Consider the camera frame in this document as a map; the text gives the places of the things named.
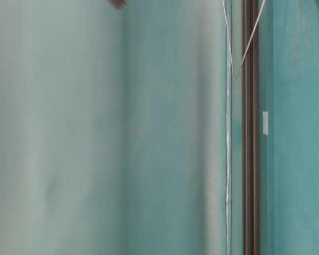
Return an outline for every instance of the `small object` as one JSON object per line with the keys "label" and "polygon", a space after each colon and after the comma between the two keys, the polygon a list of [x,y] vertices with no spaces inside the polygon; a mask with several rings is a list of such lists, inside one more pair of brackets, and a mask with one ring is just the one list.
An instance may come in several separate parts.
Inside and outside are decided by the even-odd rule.
{"label": "small object", "polygon": [[263,123],[263,127],[262,127],[262,132],[265,135],[268,135],[268,112],[262,112],[262,123]]}
{"label": "small object", "polygon": [[108,0],[108,1],[116,9],[128,8],[128,5],[125,3],[124,0]]}

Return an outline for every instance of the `white cable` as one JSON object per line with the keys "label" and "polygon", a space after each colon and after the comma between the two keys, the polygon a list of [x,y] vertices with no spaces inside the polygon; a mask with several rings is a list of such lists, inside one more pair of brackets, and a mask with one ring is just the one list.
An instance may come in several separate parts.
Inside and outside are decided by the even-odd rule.
{"label": "white cable", "polygon": [[[225,25],[226,25],[226,29],[227,29],[227,37],[228,37],[228,41],[229,41],[230,64],[231,64],[232,73],[233,73],[233,75],[234,75],[233,53],[232,53],[232,47],[231,47],[230,29],[229,29],[229,26],[228,26],[227,13],[226,13],[226,10],[225,10],[225,2],[224,2],[224,0],[222,0],[222,4],[223,4],[223,13],[224,13],[224,18],[225,18]],[[244,64],[244,62],[245,62],[247,53],[248,53],[248,51],[249,51],[250,44],[251,44],[251,42],[252,42],[252,40],[253,40],[253,36],[254,36],[255,31],[256,31],[257,25],[259,24],[259,20],[260,20],[262,11],[263,11],[263,9],[264,9],[264,7],[265,7],[265,4],[266,4],[266,0],[263,0],[262,5],[261,5],[261,8],[260,8],[260,11],[259,11],[259,15],[257,16],[257,19],[256,19],[255,24],[254,24],[254,27],[253,27],[253,31],[251,32],[251,35],[250,35],[250,38],[249,38],[249,42],[248,42],[248,44],[247,44],[247,47],[246,47],[244,56],[242,57],[240,69],[239,69],[238,73],[235,75],[235,78],[237,78],[238,75],[239,75],[240,72],[241,72],[241,67],[243,66],[243,64]]]}

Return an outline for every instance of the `teal door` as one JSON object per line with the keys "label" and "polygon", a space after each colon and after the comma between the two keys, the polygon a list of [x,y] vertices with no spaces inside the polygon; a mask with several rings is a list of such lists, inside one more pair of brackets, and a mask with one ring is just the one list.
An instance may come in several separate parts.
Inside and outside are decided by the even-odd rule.
{"label": "teal door", "polygon": [[260,86],[262,254],[319,254],[319,0],[267,1]]}
{"label": "teal door", "polygon": [[225,254],[222,5],[128,5],[0,0],[0,255]]}

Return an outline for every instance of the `metal frame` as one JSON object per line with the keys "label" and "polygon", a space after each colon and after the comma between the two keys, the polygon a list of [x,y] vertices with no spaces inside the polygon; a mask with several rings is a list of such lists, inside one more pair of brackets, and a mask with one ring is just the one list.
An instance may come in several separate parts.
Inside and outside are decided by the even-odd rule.
{"label": "metal frame", "polygon": [[[255,20],[258,0],[242,1],[242,50]],[[242,75],[242,168],[244,255],[259,255],[259,90],[258,32],[255,33]]]}

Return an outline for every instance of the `string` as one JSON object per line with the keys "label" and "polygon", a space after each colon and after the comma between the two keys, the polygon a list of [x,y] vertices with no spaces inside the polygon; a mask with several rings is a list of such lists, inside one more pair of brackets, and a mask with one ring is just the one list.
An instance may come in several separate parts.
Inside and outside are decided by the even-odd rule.
{"label": "string", "polygon": [[[226,12],[226,9],[225,9],[225,2],[224,2],[224,0],[222,0],[222,4],[223,4],[223,13],[224,13],[225,25],[226,25],[226,33],[227,33],[228,44],[229,44],[228,50],[229,50],[229,55],[230,55],[231,72],[232,72],[232,74],[234,75],[233,52],[232,52],[232,45],[231,45],[231,38],[230,38],[230,29],[229,29],[229,25],[228,25],[228,17],[227,17],[227,12]],[[240,69],[239,69],[239,71],[236,73],[235,79],[238,78],[238,76],[239,76],[239,74],[240,74],[240,72],[241,72],[241,67],[243,66],[243,64],[244,64],[244,62],[245,62],[246,56],[247,56],[248,51],[249,51],[249,47],[250,47],[251,42],[252,42],[252,40],[253,40],[253,36],[254,36],[254,34],[255,34],[257,25],[259,24],[259,21],[260,21],[260,18],[261,18],[261,14],[262,14],[262,11],[263,11],[263,9],[264,9],[264,7],[265,7],[265,4],[266,4],[266,0],[263,0],[263,2],[262,2],[262,4],[261,4],[260,11],[259,11],[259,14],[258,14],[258,16],[257,16],[257,19],[256,19],[255,24],[254,24],[254,27],[253,27],[253,31],[251,32],[251,35],[250,35],[250,38],[249,38],[249,41],[248,41],[248,44],[247,44],[247,47],[246,47],[244,56],[242,57]]]}

